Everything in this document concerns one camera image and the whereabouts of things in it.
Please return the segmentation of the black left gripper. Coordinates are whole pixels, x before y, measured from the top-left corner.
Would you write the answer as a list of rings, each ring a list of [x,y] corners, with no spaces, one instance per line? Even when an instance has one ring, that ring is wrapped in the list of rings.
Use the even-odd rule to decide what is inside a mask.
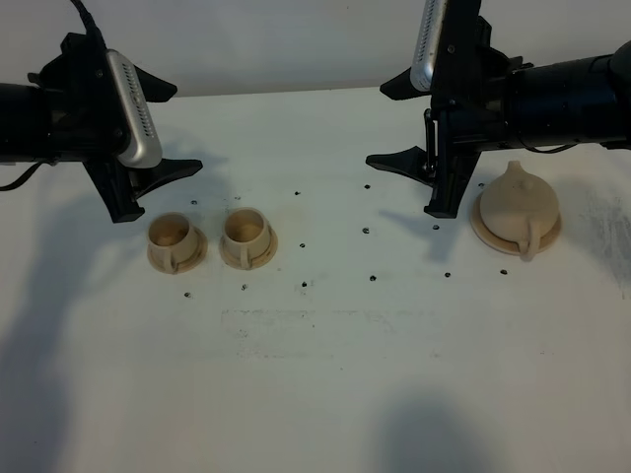
[[[130,132],[99,33],[68,34],[61,54],[30,73],[28,80],[45,93],[51,115],[48,146],[59,159],[80,161],[115,223],[137,220],[144,209],[137,199],[203,168],[199,160],[168,160],[150,169],[124,166],[119,155]],[[167,102],[177,86],[138,66],[131,99]]]

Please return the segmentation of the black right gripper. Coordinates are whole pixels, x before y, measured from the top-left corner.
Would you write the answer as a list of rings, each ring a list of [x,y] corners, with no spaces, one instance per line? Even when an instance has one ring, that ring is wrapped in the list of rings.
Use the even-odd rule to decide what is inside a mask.
[[[424,211],[435,218],[457,216],[482,152],[531,147],[510,118],[510,100],[517,76],[532,64],[490,45],[492,27],[480,7],[479,1],[448,1],[432,84],[432,76],[408,68],[380,85],[391,100],[431,96],[438,151],[433,157],[415,146],[370,155],[366,164],[432,185]]]

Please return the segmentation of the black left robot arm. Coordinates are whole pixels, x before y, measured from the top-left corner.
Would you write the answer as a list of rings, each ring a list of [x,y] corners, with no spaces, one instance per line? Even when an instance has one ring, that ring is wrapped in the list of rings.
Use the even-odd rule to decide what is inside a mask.
[[[96,33],[65,36],[61,53],[28,76],[1,86],[1,162],[29,168],[80,163],[115,223],[144,213],[142,196],[199,172],[198,160],[168,160],[149,105],[169,101],[175,85],[135,66]]]

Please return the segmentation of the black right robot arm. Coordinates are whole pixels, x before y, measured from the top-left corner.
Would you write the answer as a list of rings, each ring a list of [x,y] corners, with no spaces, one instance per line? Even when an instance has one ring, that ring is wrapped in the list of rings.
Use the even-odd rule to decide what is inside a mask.
[[[368,166],[432,189],[425,213],[456,217],[484,152],[554,154],[586,143],[630,146],[630,46],[535,67],[490,44],[478,1],[428,1],[410,68],[381,85],[394,101],[429,97],[426,144]]]

